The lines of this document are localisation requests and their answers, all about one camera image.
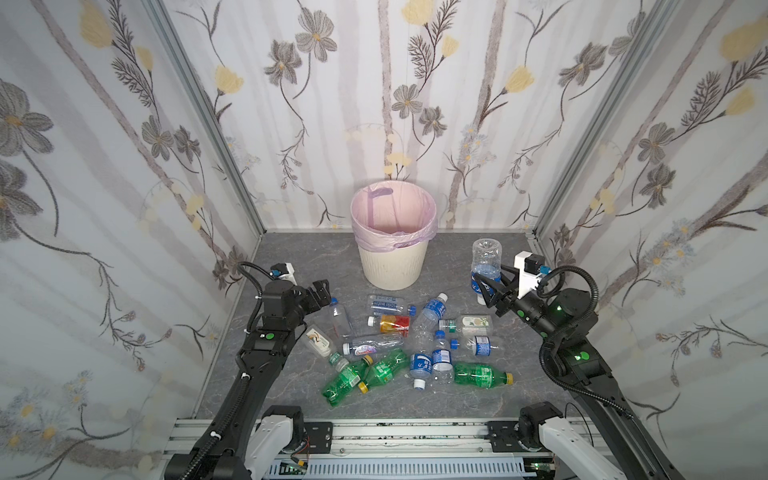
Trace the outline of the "small clear bottle blue label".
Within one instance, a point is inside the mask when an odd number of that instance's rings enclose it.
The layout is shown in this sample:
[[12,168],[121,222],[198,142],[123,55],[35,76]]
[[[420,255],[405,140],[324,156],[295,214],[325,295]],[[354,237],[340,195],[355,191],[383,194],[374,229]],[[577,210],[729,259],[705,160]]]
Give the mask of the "small clear bottle blue label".
[[491,357],[503,350],[501,340],[487,335],[473,335],[449,340],[452,350],[463,349],[475,357]]

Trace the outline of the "green bottle yellow cap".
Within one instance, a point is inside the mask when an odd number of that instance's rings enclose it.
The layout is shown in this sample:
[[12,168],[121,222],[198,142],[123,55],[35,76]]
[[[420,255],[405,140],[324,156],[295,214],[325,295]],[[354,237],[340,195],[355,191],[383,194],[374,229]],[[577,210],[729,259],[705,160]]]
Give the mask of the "green bottle yellow cap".
[[454,365],[454,383],[491,389],[512,385],[514,376],[488,364],[459,362]]

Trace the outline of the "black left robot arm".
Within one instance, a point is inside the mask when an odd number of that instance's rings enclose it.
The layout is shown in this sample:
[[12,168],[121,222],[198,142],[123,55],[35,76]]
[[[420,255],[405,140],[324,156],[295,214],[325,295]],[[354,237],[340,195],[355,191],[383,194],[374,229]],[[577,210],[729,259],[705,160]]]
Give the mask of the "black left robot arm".
[[257,293],[235,355],[237,376],[204,434],[189,452],[172,455],[165,479],[262,479],[281,452],[308,444],[299,407],[276,406],[262,419],[257,415],[297,343],[296,329],[331,303],[329,281],[298,286],[285,278],[285,264],[266,270],[242,261],[236,268]]

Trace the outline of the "clear bottle white label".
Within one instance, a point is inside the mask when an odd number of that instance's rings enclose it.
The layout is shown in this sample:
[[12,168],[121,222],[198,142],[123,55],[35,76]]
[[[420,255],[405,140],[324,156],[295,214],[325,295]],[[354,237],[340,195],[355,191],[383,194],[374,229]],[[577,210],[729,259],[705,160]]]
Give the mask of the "clear bottle white label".
[[337,372],[341,372],[349,361],[337,350],[332,339],[318,326],[308,326],[301,340],[312,353],[324,360]]

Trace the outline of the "clear bottle green cap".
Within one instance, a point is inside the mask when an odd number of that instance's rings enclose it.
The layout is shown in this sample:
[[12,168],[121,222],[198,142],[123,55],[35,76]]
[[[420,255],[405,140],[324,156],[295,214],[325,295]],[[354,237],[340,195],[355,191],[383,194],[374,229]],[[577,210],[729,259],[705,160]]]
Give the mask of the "clear bottle green cap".
[[493,331],[493,324],[489,315],[462,315],[440,320],[438,329],[445,333],[455,333],[462,336],[490,335]]

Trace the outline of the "clear bottle purple label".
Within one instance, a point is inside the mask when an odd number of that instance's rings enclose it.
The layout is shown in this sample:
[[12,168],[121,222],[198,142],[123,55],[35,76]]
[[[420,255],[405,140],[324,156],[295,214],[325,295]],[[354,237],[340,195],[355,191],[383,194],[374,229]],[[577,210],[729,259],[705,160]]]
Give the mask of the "clear bottle purple label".
[[380,354],[399,348],[404,342],[405,338],[399,333],[360,336],[343,343],[342,353],[354,357]]

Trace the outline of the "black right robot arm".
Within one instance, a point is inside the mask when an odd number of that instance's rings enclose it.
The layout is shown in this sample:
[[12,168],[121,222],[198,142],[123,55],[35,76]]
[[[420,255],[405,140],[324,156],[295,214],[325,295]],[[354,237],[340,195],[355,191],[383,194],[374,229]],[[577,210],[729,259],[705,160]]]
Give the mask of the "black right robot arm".
[[500,280],[479,273],[472,277],[497,316],[513,313],[541,337],[540,367],[586,412],[610,453],[602,454],[579,437],[566,415],[548,402],[521,410],[518,441],[553,453],[579,479],[681,478],[587,337],[598,320],[596,281],[574,265],[548,273],[542,269],[537,262],[525,262]]

